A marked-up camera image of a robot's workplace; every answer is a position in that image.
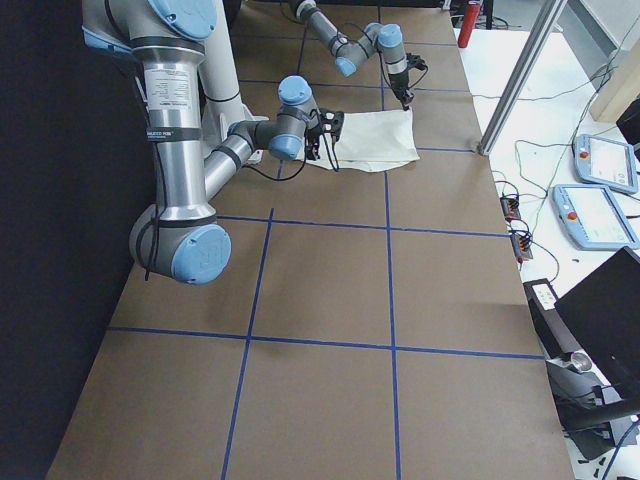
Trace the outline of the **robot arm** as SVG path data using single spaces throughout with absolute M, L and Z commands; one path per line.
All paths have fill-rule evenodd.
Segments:
M 225 269 L 232 244 L 212 198 L 259 150 L 281 160 L 311 153 L 323 130 L 307 81 L 279 85 L 274 119 L 242 102 L 224 6 L 219 1 L 86 1 L 86 44 L 141 71 L 156 199 L 130 233 L 147 272 L 200 285 Z
M 344 77 L 355 74 L 368 59 L 379 55 L 386 68 L 389 88 L 402 109 L 409 109 L 414 99 L 409 72 L 413 68 L 425 72 L 427 65 L 419 55 L 406 52 L 398 24 L 370 23 L 363 29 L 361 38 L 353 41 L 331 22 L 315 1 L 288 1 L 288 6 L 294 17 L 310 28 L 326 47 Z

